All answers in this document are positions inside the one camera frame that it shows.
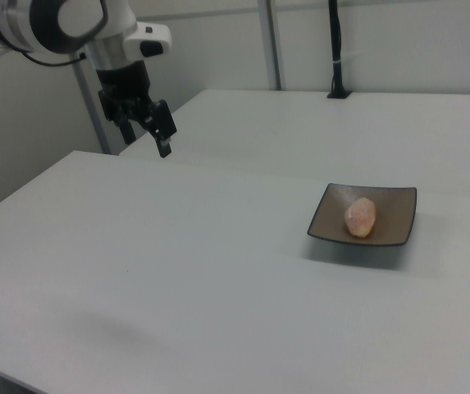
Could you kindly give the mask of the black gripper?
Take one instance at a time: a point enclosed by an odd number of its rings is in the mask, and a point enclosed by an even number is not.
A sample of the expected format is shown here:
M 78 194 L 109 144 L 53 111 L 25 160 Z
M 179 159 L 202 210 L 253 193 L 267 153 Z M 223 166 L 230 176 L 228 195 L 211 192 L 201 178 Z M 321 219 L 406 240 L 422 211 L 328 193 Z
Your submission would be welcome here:
M 115 120 L 125 144 L 136 141 L 130 120 L 155 140 L 161 158 L 171 153 L 171 137 L 177 132 L 171 111 L 165 100 L 152 102 L 148 95 L 150 79 L 145 63 L 133 62 L 115 70 L 96 70 L 102 89 L 98 92 L 104 116 Z

